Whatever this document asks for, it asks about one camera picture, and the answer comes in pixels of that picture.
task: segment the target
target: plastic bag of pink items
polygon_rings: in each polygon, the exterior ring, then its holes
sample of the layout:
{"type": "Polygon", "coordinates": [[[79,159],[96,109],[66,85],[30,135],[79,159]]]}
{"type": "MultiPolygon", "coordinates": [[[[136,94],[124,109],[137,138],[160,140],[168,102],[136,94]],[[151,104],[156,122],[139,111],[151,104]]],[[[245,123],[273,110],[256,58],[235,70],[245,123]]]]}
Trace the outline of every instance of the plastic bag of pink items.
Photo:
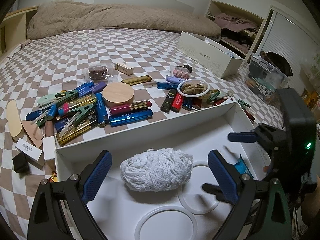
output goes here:
{"type": "Polygon", "coordinates": [[[170,74],[172,77],[183,79],[189,79],[191,77],[188,69],[173,65],[170,65],[170,74]]]}

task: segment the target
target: white yarn ball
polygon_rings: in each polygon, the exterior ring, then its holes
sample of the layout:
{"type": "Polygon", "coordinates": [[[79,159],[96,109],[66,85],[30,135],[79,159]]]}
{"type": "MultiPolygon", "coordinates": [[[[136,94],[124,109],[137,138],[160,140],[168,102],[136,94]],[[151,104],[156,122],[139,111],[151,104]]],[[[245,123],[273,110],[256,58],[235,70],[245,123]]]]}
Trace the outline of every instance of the white yarn ball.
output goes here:
{"type": "Polygon", "coordinates": [[[171,190],[190,180],[192,164],[181,150],[149,149],[121,163],[121,178],[135,191],[171,190]]]}

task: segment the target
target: checkered bedsheet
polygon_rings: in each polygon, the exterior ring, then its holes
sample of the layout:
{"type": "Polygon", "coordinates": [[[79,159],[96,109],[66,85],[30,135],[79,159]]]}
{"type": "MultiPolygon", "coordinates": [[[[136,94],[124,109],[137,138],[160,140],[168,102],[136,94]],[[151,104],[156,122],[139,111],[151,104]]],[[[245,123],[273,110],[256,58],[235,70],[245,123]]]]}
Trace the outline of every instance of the checkered bedsheet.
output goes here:
{"type": "MultiPolygon", "coordinates": [[[[27,238],[28,218],[37,187],[41,179],[50,177],[51,171],[47,165],[42,170],[30,165],[30,175],[20,177],[14,172],[12,157],[18,152],[5,118],[6,105],[15,99],[21,120],[25,120],[28,113],[37,109],[36,102],[40,97],[61,90],[73,90],[84,83],[83,69],[89,65],[127,62],[134,67],[134,75],[130,77],[150,75],[153,82],[133,88],[136,101],[152,102],[153,118],[115,128],[109,125],[96,127],[70,143],[186,113],[184,109],[180,113],[171,111],[169,114],[160,111],[168,91],[158,90],[156,81],[164,81],[165,76],[170,74],[169,64],[189,64],[193,67],[193,77],[202,78],[213,89],[230,90],[236,99],[248,101],[257,122],[281,128],[280,111],[264,104],[244,85],[246,65],[242,65],[238,74],[227,80],[217,78],[177,50],[179,36],[178,33],[135,29],[66,33],[32,41],[0,70],[0,212],[19,239],[27,238]]],[[[119,73],[119,81],[126,78],[127,75],[119,73]]]]}

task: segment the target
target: white shutter door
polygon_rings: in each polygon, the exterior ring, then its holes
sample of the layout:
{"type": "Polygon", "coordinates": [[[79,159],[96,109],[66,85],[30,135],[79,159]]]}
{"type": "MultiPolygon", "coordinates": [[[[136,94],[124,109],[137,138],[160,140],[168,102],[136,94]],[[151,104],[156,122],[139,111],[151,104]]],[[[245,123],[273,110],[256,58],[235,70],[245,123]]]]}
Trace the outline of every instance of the white shutter door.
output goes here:
{"type": "Polygon", "coordinates": [[[312,59],[317,48],[316,42],[301,28],[278,12],[262,46],[264,52],[275,52],[283,56],[290,64],[293,76],[288,86],[302,93],[306,87],[301,77],[306,77],[300,67],[303,58],[312,59]]]}

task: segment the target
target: beige blanket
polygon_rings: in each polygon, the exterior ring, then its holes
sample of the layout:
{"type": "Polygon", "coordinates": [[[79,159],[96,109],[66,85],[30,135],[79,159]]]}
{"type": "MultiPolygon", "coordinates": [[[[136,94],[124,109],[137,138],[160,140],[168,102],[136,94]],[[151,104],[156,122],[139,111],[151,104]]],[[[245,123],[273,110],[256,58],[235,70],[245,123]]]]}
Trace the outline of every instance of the beige blanket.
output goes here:
{"type": "Polygon", "coordinates": [[[39,6],[28,27],[28,38],[107,28],[156,29],[218,36],[211,20],[188,12],[123,4],[86,4],[60,1],[39,6]]]}

